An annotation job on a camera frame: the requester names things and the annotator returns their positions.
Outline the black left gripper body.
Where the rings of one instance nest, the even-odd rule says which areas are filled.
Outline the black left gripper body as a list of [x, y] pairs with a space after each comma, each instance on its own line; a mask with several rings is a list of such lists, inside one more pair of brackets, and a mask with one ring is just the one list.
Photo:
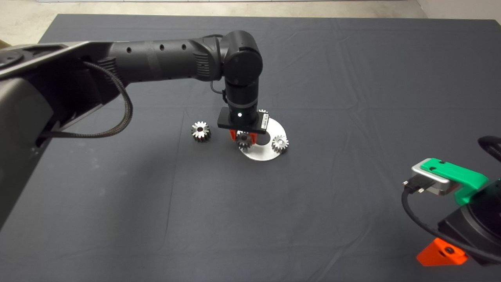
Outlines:
[[265, 134], [269, 119], [270, 115], [266, 111], [259, 111], [256, 107], [227, 106], [221, 108], [218, 116], [218, 127], [226, 130]]

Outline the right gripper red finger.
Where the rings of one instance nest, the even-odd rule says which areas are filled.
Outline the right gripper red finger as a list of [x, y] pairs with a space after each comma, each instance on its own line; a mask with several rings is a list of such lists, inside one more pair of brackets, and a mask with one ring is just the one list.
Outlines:
[[416, 255], [417, 261], [426, 267], [462, 265], [468, 258], [462, 249], [439, 238], [433, 239]]

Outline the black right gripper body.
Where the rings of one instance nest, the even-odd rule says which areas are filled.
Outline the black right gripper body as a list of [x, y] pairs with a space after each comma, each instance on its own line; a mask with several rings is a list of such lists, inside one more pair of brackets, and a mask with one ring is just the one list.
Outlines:
[[437, 225], [438, 231], [473, 248], [500, 256], [501, 184], [493, 181], [469, 203], [453, 211]]

